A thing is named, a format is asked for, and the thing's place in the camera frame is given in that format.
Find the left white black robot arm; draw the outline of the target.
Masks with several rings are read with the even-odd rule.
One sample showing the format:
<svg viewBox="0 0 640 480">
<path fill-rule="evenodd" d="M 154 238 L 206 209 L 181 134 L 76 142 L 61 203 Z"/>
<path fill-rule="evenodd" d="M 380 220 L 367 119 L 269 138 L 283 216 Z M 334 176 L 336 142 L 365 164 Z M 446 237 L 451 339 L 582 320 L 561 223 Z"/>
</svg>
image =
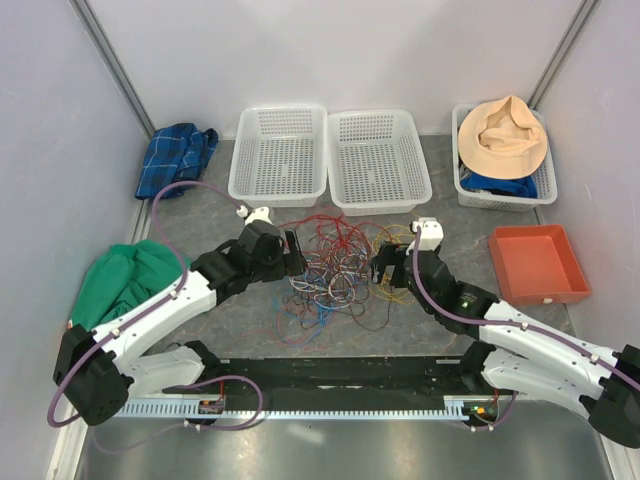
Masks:
<svg viewBox="0 0 640 480">
<path fill-rule="evenodd" d="M 54 397 L 66 398 L 76 419 L 96 426 L 133 396 L 187 385 L 211 392 L 220 371 L 201 348 L 186 345 L 152 356 L 146 351 L 249 285 L 299 276 L 305 269 L 295 231 L 280 231 L 264 220 L 246 224 L 238 239 L 202 254 L 184 275 L 131 312 L 93 330 L 68 329 L 54 367 Z"/>
</svg>

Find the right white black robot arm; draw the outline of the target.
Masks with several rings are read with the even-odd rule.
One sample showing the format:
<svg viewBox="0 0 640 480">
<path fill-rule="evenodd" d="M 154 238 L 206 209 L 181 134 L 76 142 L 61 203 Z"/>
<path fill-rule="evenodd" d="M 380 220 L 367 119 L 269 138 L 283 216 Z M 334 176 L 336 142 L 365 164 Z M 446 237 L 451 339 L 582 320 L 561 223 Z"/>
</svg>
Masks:
<svg viewBox="0 0 640 480">
<path fill-rule="evenodd" d="M 538 397 L 579 416 L 627 448 L 639 446 L 639 349 L 613 350 L 541 323 L 490 292 L 456 279 L 439 251 L 384 243 L 370 261 L 446 330 L 473 339 L 458 368 L 467 392 L 487 387 Z"/>
</svg>

